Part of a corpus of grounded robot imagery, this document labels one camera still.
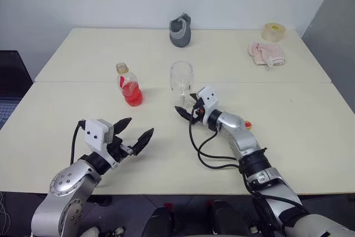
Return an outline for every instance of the white table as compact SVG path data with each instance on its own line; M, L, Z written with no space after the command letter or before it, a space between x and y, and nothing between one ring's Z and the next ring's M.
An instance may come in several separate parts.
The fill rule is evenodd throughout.
M205 84L197 84L196 89ZM299 194L355 191L355 116L331 83L216 83L220 110L253 124L266 155ZM144 103L130 107L115 83L35 83L0 131L0 190L46 193L52 177L69 164L77 121L112 123L133 117L120 135L134 144L154 127L149 145L108 171L95 194L245 194L236 169L210 170L198 161L187 121L173 109L167 86L141 84ZM212 133L194 126L201 143ZM217 137L208 153L231 155ZM88 154L83 131L75 157Z
M248 53L253 41L265 42L261 31L193 30L191 43L178 48L168 30L76 28L35 81L114 82L116 63L126 62L139 82L166 85L179 60L190 62L203 83L331 81L296 31L279 42L287 57L280 67L256 66Z

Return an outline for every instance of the bottle cap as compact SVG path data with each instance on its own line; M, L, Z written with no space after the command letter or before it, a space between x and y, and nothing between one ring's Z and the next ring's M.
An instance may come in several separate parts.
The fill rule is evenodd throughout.
M128 67L125 63L116 64L117 73L122 74L128 72Z

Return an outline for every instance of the pink cloth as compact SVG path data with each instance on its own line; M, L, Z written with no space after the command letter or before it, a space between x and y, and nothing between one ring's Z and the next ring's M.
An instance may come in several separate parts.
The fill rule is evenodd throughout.
M256 65L284 65L285 53L278 44L253 42L249 45L249 54L254 57Z

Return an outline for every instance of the cable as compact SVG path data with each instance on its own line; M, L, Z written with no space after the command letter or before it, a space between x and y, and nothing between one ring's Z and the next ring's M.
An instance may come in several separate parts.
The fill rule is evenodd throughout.
M5 202L5 193L0 192L0 215L4 215L4 226L2 229L0 229L1 235L6 235L11 227L11 217L6 212L4 202Z
M35 194L37 197L45 199L47 197L47 195L42 195L42 194Z
M260 199L272 199L272 200L277 200L277 201L281 201L281 202L285 202L285 203L288 203L288 204L291 204L291 205L294 205L298 208L300 208L306 215L308 215L310 212L303 206L301 205L300 203L297 203L295 201L292 201L292 200L289 200L287 198L282 198L282 197L277 197L277 196L273 196L273 195L265 195L265 194L261 194L257 191L253 191L249 185L248 185L248 182L246 181L246 177L245 177L245 174L242 175L243 176L243 181L244 181L244 185L245 185L245 188L247 189L247 191L254 197L256 198L260 198Z
M201 162L204 166L206 166L206 167L208 167L208 168L210 168L210 169L223 169L223 168L227 168L227 167L234 167L234 168L237 168L237 169L238 169L239 166L236 165L236 164L225 164L225 165L222 165L222 166L211 166L211 165L208 165L206 162L204 162L204 161L202 160L202 158L201 158L201 154L202 154L201 149L202 149L202 147L203 147L207 142L209 142L210 140L212 140L213 138L215 138L215 137L217 136L217 133L218 133L218 131L216 131L213 136L211 136L210 138L208 138L207 140L205 140L205 141L200 145L200 147L198 148L198 150L197 150L197 156L198 156L200 162Z
M73 140L72 140L72 153L70 155L70 164L71 165L74 163L75 140L77 139L77 134L78 134L79 128L80 128L80 123L78 122L78 125L75 127Z
M195 148L197 154L201 154L201 155L203 155L203 156L205 156L205 157L208 157L208 158L237 160L237 159L234 158L234 157L222 157L222 156L218 156L218 155L208 155L208 154L206 154L206 153L201 152L201 151L200 151L201 149L198 149L198 148L197 148L197 146L196 146L196 144L195 144L195 142L194 142L194 139L193 139L193 137L192 137L192 119L194 118L194 112L195 112L195 110L196 110L196 109L193 108L193 109L192 109L192 112L191 112L191 117L190 117L190 121L189 121L189 135L190 135L190 140L191 140L192 146ZM200 147L202 148L202 147L203 147L208 141L210 141L211 139L209 138L209 139L205 140L205 141L200 145Z

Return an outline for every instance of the plastic bottle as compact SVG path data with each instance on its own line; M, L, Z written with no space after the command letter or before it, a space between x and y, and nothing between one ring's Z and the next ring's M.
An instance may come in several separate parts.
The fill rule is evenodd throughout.
M128 70L125 63L118 63L116 65L117 73L117 84L124 96L124 99L132 107L140 105L143 101L142 92L138 86L138 80L134 73Z

